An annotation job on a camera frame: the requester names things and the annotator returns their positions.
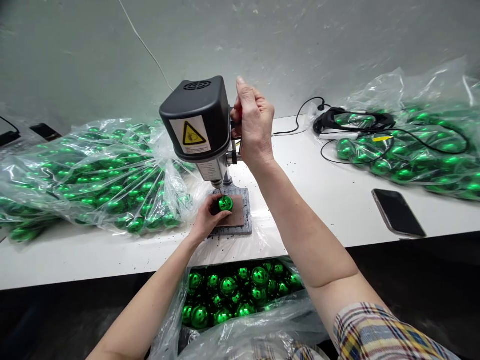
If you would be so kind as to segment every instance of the white table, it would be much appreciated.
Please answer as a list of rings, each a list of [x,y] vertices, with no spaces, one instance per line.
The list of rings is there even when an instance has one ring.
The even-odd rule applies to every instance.
[[[294,117],[276,119],[274,131],[294,125]],[[480,231],[480,204],[434,195],[417,186],[395,185],[355,166],[329,163],[321,158],[320,148],[309,130],[273,138],[276,160],[345,247],[399,240],[382,220],[371,194],[375,188],[401,192],[429,237]],[[325,153],[334,157],[334,146]],[[253,235],[208,239],[192,258],[192,266],[287,254],[246,165],[231,166],[230,172],[237,186],[249,189]],[[30,244],[6,239],[0,243],[0,290],[156,271],[188,230],[132,239],[64,222]]]

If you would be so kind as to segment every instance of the black phone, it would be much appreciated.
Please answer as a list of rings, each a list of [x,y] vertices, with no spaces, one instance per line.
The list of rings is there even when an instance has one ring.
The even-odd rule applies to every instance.
[[[401,193],[373,189],[373,198],[386,226],[394,233],[415,238],[427,236]]]

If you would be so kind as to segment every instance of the plaid sleeve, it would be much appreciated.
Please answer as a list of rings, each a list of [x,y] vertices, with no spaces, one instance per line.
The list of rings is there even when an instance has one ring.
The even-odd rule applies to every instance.
[[[340,359],[459,358],[387,309],[365,302],[338,313],[333,329]]]

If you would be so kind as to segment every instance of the gray metal base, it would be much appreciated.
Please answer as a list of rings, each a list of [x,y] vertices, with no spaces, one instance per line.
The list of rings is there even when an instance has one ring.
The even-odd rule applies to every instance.
[[[215,190],[214,194],[220,194],[220,190]],[[252,214],[250,213],[250,195],[245,187],[237,187],[232,182],[230,185],[223,185],[221,193],[224,195],[243,195],[243,217],[245,225],[236,227],[216,227],[211,232],[212,235],[250,235],[252,233]]]

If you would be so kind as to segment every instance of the gray wall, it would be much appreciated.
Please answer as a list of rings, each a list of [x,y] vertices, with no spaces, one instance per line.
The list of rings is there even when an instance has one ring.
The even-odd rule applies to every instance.
[[[117,0],[0,2],[0,103],[60,132],[104,118],[158,117],[169,89]],[[480,60],[477,0],[123,0],[171,85],[242,74],[294,115],[402,67]]]

